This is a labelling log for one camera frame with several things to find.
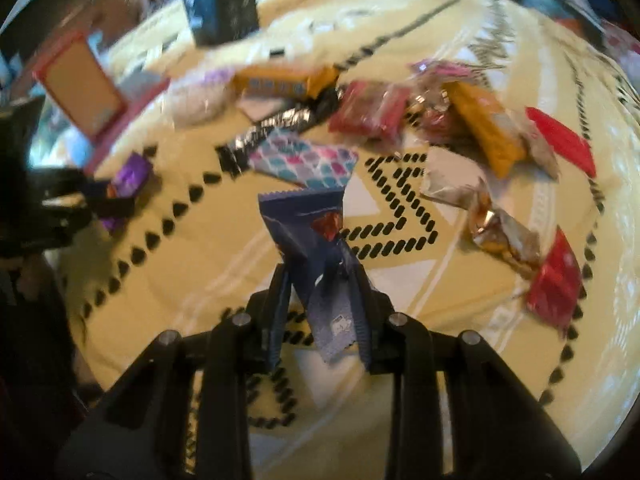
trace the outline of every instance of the yellow tablecloth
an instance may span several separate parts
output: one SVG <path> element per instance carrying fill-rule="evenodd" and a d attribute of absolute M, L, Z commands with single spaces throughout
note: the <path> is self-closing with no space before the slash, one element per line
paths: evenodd
<path fill-rule="evenodd" d="M 569 31 L 507 0 L 259 0 L 259 13 L 260 33 L 204 51 L 193 48 L 175 4 L 123 38 L 111 51 L 111 66 L 123 73 L 146 59 L 179 76 L 264 60 L 272 48 L 284 48 L 288 57 L 341 64 L 346 82 L 402 81 L 410 75 L 406 64 L 424 57 L 464 60 L 485 67 L 507 106 L 535 106 L 590 139 L 596 180 L 562 159 L 559 184 L 523 166 L 501 199 L 540 232 L 545 248 L 558 224 L 585 265 L 586 294 L 568 340 L 524 311 L 526 282 L 461 241 L 463 212 L 419 196 L 414 170 L 427 148 L 411 133 L 410 158 L 401 165 L 412 168 L 412 192 L 397 188 L 397 163 L 361 148 L 344 200 L 349 244 L 358 251 L 383 246 L 362 263 L 395 308 L 432 330 L 478 330 L 541 398 L 587 466 L 619 428 L 640 378 L 638 98 L 620 69 Z M 212 123 L 174 130 L 160 97 L 98 171 L 112 175 L 132 150 L 157 147 L 161 189 L 126 233 L 109 238 L 96 224 L 59 254 L 72 332 L 102 386 L 113 384 L 162 330 L 210 330 L 225 310 L 269 283 L 279 257 L 257 194 L 294 186 L 254 173 L 217 182 L 214 145 L 248 125 L 232 108 Z M 306 138 L 334 140 L 325 125 Z M 399 199 L 394 209 L 392 192 Z M 390 231 L 374 236 L 365 229 L 380 223 Z M 304 344 L 306 321 L 287 328 L 295 344 L 284 345 L 282 360 L 296 418 L 281 425 L 274 384 L 263 380 L 250 415 L 275 422 L 270 430 L 252 429 L 259 477 L 381 478 L 390 381 L 369 377 L 354 354 L 325 365 Z"/>

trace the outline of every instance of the blue candy wrapper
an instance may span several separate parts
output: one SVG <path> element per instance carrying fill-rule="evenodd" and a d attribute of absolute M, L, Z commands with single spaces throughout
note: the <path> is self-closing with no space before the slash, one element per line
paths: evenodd
<path fill-rule="evenodd" d="M 364 319 L 350 286 L 357 260 L 344 240 L 344 188 L 303 189 L 260 195 L 260 213 L 282 254 L 293 287 L 306 309 L 316 347 L 326 362 L 360 342 L 354 319 Z"/>

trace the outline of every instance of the red candy wrapper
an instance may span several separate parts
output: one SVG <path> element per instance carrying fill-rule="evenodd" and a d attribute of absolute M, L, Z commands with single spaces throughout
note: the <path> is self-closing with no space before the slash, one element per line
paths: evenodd
<path fill-rule="evenodd" d="M 410 90 L 380 81 L 352 81 L 342 105 L 329 119 L 329 131 L 401 143 L 402 118 Z"/>
<path fill-rule="evenodd" d="M 527 294 L 527 308 L 549 325 L 567 330 L 582 286 L 580 267 L 560 228 Z"/>
<path fill-rule="evenodd" d="M 537 108 L 526 108 L 526 113 L 558 155 L 583 170 L 587 176 L 596 177 L 596 165 L 586 140 Z"/>

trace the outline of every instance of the screw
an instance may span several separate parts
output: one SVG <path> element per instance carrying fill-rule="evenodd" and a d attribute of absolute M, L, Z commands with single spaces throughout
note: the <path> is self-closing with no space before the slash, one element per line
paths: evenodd
<path fill-rule="evenodd" d="M 177 330 L 165 330 L 158 336 L 158 342 L 161 345 L 167 346 L 173 343 L 180 337 L 180 333 Z"/>
<path fill-rule="evenodd" d="M 407 316 L 405 316 L 402 312 L 394 312 L 391 316 L 389 316 L 389 323 L 393 326 L 403 326 L 406 325 L 406 322 L 409 321 Z"/>
<path fill-rule="evenodd" d="M 231 318 L 231 321 L 235 326 L 245 326 L 251 323 L 251 316 L 246 312 L 238 312 Z"/>
<path fill-rule="evenodd" d="M 462 333 L 462 341 L 464 341 L 468 345 L 477 345 L 482 341 L 480 334 L 475 330 L 466 330 L 466 332 Z"/>

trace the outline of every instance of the orange candy wrapper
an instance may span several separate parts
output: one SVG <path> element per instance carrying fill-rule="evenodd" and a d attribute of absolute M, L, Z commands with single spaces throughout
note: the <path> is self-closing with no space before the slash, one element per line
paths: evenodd
<path fill-rule="evenodd" d="M 442 85 L 451 103 L 476 138 L 498 178 L 527 158 L 518 129 L 495 95 L 484 88 L 455 81 Z"/>
<path fill-rule="evenodd" d="M 484 182 L 471 199 L 468 229 L 478 247 L 505 260 L 523 278 L 533 278 L 540 268 L 538 233 L 497 207 Z"/>
<path fill-rule="evenodd" d="M 299 101 L 317 99 L 334 86 L 340 73 L 332 66 L 307 66 L 298 62 L 270 62 L 249 65 L 236 72 L 233 85 L 238 94 L 286 97 Z"/>

